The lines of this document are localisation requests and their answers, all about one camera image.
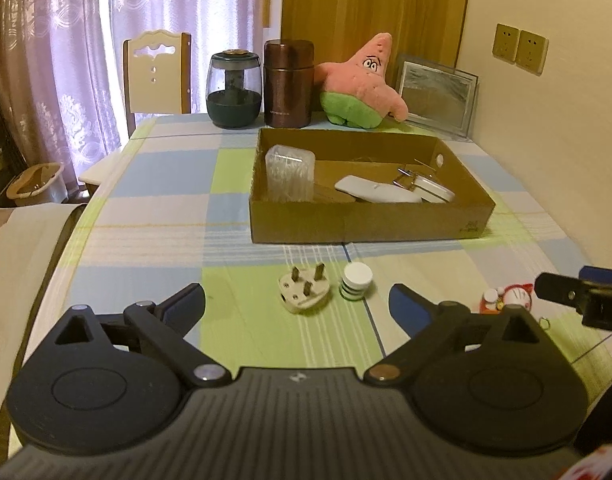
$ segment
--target glass jar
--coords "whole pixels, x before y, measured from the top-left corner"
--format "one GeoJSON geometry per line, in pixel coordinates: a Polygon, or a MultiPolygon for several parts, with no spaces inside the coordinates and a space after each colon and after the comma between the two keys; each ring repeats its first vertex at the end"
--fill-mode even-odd
{"type": "Polygon", "coordinates": [[[206,107],[221,128],[243,128],[259,115],[262,72],[259,56],[247,50],[225,50],[211,57],[206,107]]]}

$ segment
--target metal screw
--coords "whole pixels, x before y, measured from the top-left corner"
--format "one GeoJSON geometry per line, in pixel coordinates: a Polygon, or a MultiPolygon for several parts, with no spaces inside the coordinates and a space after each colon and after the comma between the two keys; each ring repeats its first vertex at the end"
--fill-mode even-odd
{"type": "Polygon", "coordinates": [[[216,381],[226,374],[226,368],[221,365],[200,365],[193,370],[195,377],[202,381],[216,381]]]}
{"type": "Polygon", "coordinates": [[[394,365],[382,364],[374,365],[369,374],[378,381],[391,381],[401,375],[401,370],[394,365]]]}

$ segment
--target plaid tablecloth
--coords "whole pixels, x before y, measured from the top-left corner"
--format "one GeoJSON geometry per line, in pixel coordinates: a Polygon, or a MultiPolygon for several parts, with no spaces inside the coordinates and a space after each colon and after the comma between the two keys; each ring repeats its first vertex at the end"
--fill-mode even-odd
{"type": "MultiPolygon", "coordinates": [[[[253,245],[247,193],[259,126],[228,132],[195,115],[142,123],[68,243],[29,352],[71,304],[121,312],[200,282],[207,310],[186,339],[232,372],[246,365],[349,365],[362,373],[407,340],[388,309],[393,283],[475,310],[486,288],[532,282],[544,270],[577,275],[586,263],[519,181],[473,142],[455,140],[449,146],[497,204],[483,238],[253,245]],[[324,262],[336,283],[343,266],[356,260],[374,271],[365,302],[350,303],[335,291],[314,315],[294,316],[282,306],[276,281],[293,265],[324,262]]],[[[323,121],[310,127],[335,128],[323,121]]],[[[612,377],[612,334],[584,328],[571,309],[548,302],[535,299],[532,312],[550,320],[550,336],[590,395],[598,394],[612,377]]]]}

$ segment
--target cardboard tray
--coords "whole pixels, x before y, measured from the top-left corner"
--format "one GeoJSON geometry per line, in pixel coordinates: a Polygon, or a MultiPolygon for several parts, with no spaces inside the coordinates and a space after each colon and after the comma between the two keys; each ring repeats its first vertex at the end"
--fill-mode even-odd
{"type": "Polygon", "coordinates": [[[254,243],[392,242],[477,238],[494,201],[444,142],[435,137],[348,130],[262,128],[249,198],[254,243]],[[310,150],[313,202],[267,200],[265,154],[275,144],[310,150]],[[347,174],[390,183],[406,165],[455,193],[453,202],[370,203],[334,189],[347,174]]]}

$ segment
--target small figurine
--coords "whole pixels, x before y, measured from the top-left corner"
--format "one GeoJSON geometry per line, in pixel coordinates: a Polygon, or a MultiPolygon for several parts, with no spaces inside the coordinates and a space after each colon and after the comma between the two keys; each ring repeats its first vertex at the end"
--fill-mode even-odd
{"type": "Polygon", "coordinates": [[[389,113],[399,122],[406,120],[406,102],[384,79],[391,49],[392,36],[384,32],[348,61],[315,67],[315,84],[321,85],[321,106],[331,123],[375,128],[389,113]]]}
{"type": "Polygon", "coordinates": [[[279,279],[283,304],[293,314],[324,303],[329,291],[330,282],[324,276],[323,263],[314,269],[299,270],[292,267],[291,272],[279,279]]]}
{"type": "Polygon", "coordinates": [[[532,309],[532,283],[488,288],[479,302],[479,314],[499,314],[508,304],[521,305],[528,312],[532,309]]]}

